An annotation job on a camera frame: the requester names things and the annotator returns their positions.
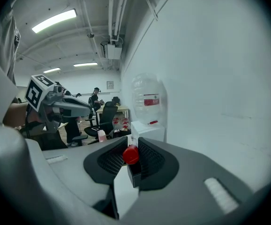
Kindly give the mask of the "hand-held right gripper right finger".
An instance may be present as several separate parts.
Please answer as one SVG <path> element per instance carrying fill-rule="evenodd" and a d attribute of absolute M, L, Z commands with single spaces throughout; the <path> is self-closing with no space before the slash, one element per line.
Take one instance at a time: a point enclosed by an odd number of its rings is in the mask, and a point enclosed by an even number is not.
<path fill-rule="evenodd" d="M 205 225 L 224 212 L 205 185 L 215 178 L 239 203 L 252 190 L 209 157 L 152 139 L 139 138 L 139 196 L 121 221 L 128 225 Z"/>

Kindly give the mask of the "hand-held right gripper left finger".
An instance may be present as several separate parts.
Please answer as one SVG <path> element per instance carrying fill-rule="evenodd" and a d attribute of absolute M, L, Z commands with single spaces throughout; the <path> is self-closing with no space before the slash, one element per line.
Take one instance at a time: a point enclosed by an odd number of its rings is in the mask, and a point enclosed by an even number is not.
<path fill-rule="evenodd" d="M 26 142 L 53 219 L 119 219 L 114 179 L 123 165 L 126 137 L 47 151 L 34 140 Z"/>

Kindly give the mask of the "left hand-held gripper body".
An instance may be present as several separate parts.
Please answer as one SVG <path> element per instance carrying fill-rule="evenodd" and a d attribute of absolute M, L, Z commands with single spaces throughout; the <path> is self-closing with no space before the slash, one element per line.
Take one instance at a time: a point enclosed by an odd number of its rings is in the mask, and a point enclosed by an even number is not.
<path fill-rule="evenodd" d="M 53 103 L 62 96 L 64 96 L 64 94 L 61 85 L 44 75 L 33 75 L 30 78 L 25 94 L 25 99 L 28 103 L 26 116 L 31 108 L 36 110 L 39 114 L 44 113 L 44 107 L 50 106 L 53 108 Z M 45 116 L 42 123 L 28 123 L 27 118 L 25 118 L 27 133 L 55 133 L 58 130 L 60 123 L 62 123 L 61 115 L 51 119 Z"/>

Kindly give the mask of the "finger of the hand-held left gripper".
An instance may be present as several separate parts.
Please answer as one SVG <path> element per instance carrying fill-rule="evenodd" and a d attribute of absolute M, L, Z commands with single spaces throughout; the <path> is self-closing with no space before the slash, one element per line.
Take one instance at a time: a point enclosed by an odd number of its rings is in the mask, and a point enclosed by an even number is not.
<path fill-rule="evenodd" d="M 92 112 L 92 108 L 78 98 L 62 96 L 53 103 L 53 112 L 63 118 L 86 117 Z"/>

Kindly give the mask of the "person's left hand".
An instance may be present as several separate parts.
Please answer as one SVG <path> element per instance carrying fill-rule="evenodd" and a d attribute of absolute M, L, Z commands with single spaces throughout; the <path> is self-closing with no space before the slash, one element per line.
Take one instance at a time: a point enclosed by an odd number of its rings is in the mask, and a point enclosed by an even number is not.
<path fill-rule="evenodd" d="M 45 112 L 42 114 L 39 114 L 36 110 L 31 108 L 26 116 L 27 122 L 28 123 L 32 123 L 32 122 L 42 123 L 43 119 L 45 119 L 45 116 L 51 119 L 60 115 L 59 113 L 54 113 L 53 108 L 50 106 L 46 106 L 44 107 L 44 109 L 45 109 Z"/>

